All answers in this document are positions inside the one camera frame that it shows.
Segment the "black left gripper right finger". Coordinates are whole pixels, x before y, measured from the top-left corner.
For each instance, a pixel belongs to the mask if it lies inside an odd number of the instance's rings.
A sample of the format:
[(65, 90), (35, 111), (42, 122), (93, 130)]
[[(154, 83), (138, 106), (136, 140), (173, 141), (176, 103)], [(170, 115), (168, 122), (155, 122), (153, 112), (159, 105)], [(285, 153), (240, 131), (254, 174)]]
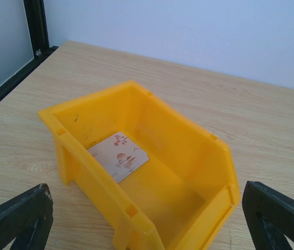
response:
[(294, 199), (257, 181), (247, 181), (242, 209), (256, 249), (292, 249)]

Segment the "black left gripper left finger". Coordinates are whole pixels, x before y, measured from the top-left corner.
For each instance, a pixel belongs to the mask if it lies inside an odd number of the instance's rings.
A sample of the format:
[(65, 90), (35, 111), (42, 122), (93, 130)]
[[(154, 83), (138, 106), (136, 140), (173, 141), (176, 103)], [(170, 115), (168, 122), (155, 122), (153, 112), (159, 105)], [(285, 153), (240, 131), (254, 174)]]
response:
[(46, 183), (0, 205), (0, 249), (45, 249), (53, 224), (53, 200)]

